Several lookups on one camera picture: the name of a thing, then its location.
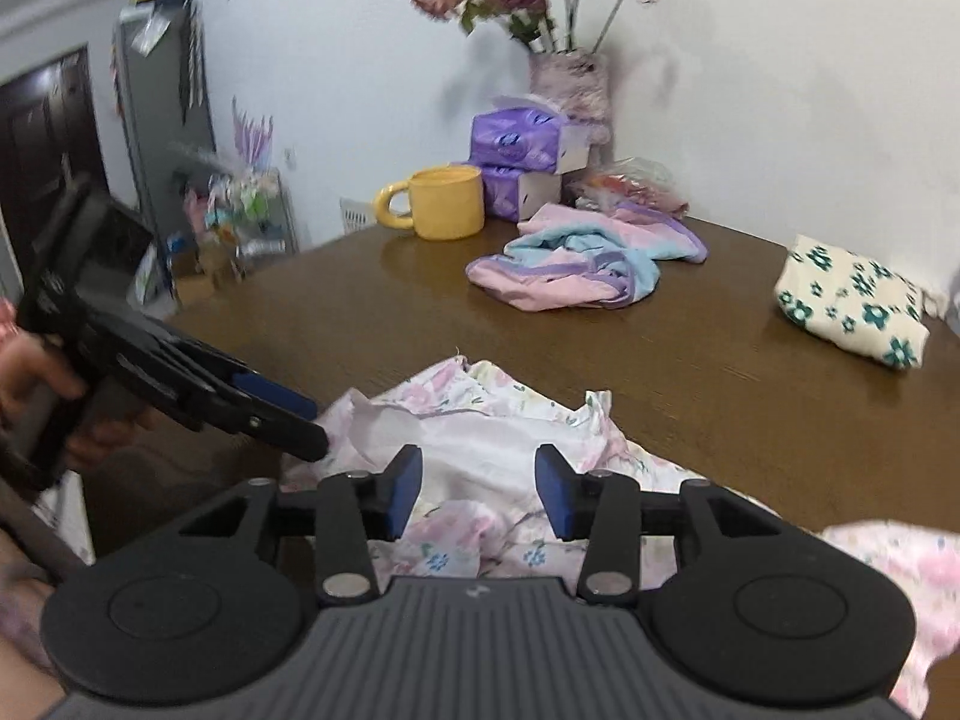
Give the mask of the pink floral white garment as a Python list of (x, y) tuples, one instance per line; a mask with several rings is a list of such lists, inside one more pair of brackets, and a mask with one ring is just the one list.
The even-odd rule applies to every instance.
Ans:
[[(581, 472), (612, 470), (654, 493), (675, 493), (693, 476), (627, 439), (610, 411), (607, 390), (590, 392), (571, 410), (493, 362), (454, 356), (373, 398), (345, 392), (318, 421), (329, 453), (314, 463), (285, 457), (281, 484), (302, 491), (338, 473), (381, 472), (402, 445), (418, 445), (425, 466), (409, 525), (398, 541), (371, 551), (381, 582), (396, 575), (544, 575), (573, 583), (586, 546), (553, 536), (535, 491), (539, 445), (568, 450)], [(892, 697), (923, 717), (929, 670), (958, 650), (957, 535), (867, 520), (820, 536), (908, 595), (916, 635)]]

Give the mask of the dark wooden door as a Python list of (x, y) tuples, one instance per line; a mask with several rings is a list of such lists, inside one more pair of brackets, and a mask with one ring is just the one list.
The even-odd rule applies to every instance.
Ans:
[(2, 86), (2, 218), (25, 277), (36, 239), (76, 174), (106, 187), (88, 51), (76, 49)]

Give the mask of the grey refrigerator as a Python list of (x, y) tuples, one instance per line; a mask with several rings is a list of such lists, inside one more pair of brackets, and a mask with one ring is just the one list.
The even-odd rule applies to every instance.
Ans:
[(189, 236), (185, 195), (206, 187), (206, 158), (217, 149), (194, 0), (126, 8), (112, 31), (112, 59), (140, 211), (158, 241)]

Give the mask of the yellow ceramic mug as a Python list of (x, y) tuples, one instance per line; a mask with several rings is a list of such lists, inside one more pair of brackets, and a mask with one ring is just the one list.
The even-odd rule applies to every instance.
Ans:
[(482, 172), (468, 164), (428, 167), (384, 187), (373, 208), (382, 226), (425, 241), (471, 238), (485, 226)]

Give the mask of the folded cream green-flower cloth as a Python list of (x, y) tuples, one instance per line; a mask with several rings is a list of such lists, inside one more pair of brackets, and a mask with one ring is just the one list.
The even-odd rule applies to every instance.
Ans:
[(797, 236), (775, 284), (796, 327), (895, 371), (923, 366), (923, 289), (871, 257)]

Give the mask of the lower purple tissue pack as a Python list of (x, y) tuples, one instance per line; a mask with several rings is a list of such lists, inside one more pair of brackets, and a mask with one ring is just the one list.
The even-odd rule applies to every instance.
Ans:
[(494, 166), (483, 166), (480, 174), (489, 218), (522, 223), (562, 198), (562, 177), (555, 174)]

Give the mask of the purple tissue pack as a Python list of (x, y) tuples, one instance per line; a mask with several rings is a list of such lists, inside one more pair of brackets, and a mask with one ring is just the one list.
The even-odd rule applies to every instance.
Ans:
[(469, 161), (564, 176), (589, 163), (592, 127), (539, 96), (505, 96), (473, 117)]
[(483, 166), (480, 174), (489, 218), (522, 223), (562, 198), (562, 177), (555, 174), (494, 166)]

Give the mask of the pink blue purple garment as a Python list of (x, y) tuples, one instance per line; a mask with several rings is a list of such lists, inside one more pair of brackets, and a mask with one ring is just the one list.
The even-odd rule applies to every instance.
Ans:
[(466, 277), (524, 310), (622, 309), (658, 288), (659, 263), (700, 265), (708, 249), (674, 216), (623, 202), (610, 213), (545, 205), (517, 225), (501, 252), (466, 266)]

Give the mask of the upper purple tissue pack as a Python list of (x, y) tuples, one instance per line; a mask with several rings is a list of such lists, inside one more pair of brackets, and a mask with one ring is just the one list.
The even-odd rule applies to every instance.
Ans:
[(589, 163), (592, 127), (539, 96), (505, 96), (473, 117), (469, 161), (564, 176)]

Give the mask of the clear plastic snack bag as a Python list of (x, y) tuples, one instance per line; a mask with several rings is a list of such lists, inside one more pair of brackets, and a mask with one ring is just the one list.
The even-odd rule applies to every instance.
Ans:
[(675, 187), (669, 169), (656, 161), (626, 158), (590, 166), (571, 184), (574, 204), (584, 210), (613, 213), (631, 203), (681, 218), (688, 202)]

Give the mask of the purple marbled vase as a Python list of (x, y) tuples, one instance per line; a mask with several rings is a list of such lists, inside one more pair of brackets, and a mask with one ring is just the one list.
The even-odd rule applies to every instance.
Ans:
[(607, 57), (584, 50), (532, 54), (530, 93), (548, 99), (572, 121), (590, 126), (590, 143), (605, 145), (612, 135), (612, 101)]

